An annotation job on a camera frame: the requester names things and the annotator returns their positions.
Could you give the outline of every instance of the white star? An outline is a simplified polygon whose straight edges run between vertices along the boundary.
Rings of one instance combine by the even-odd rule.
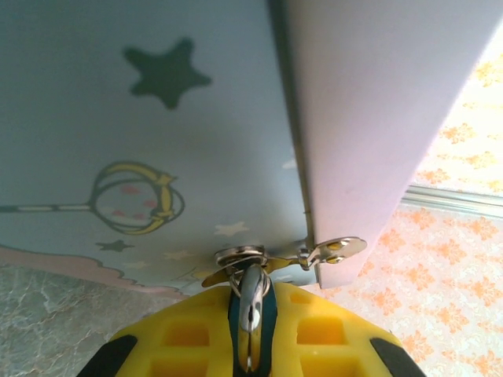
[[[246,232],[247,230],[250,230],[244,226],[244,221],[239,221],[232,225],[216,225],[215,228],[217,229],[215,235],[221,234],[228,237],[232,237],[239,232]]]
[[[190,254],[187,250],[164,253],[164,259],[174,259],[175,261],[188,257],[193,257],[193,254]]]
[[[124,267],[127,269],[144,269],[149,263],[145,263],[143,261],[138,261],[138,262],[129,262],[129,263],[123,263]]]
[[[296,159],[291,159],[290,161],[287,161],[286,163],[283,164],[283,169],[296,169],[296,168],[297,168]]]

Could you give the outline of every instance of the dark green star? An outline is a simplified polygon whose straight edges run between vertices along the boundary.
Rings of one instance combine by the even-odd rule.
[[[96,245],[101,247],[100,249],[101,251],[117,251],[117,252],[124,251],[124,249],[127,249],[128,247],[134,247],[133,245],[126,245],[122,240],[117,240],[116,242],[111,243],[98,242],[96,243]]]
[[[133,85],[135,96],[153,95],[169,109],[176,108],[183,93],[195,86],[208,86],[211,79],[190,65],[194,44],[184,38],[161,55],[128,48],[124,56],[141,73],[141,80]]]

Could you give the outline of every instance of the light blue panel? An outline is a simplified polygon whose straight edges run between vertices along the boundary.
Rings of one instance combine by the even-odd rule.
[[[306,236],[265,2],[2,2],[0,51],[1,245],[195,293]]]

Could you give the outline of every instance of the gray marble surface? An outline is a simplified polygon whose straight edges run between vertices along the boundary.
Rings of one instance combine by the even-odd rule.
[[[0,377],[75,376],[120,328],[174,302],[0,263]]]

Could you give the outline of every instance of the orange floral pattern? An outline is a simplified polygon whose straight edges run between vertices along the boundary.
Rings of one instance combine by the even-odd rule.
[[[503,24],[479,59],[413,180],[503,196]]]
[[[349,286],[307,287],[393,332],[428,376],[503,376],[503,221],[401,205]]]

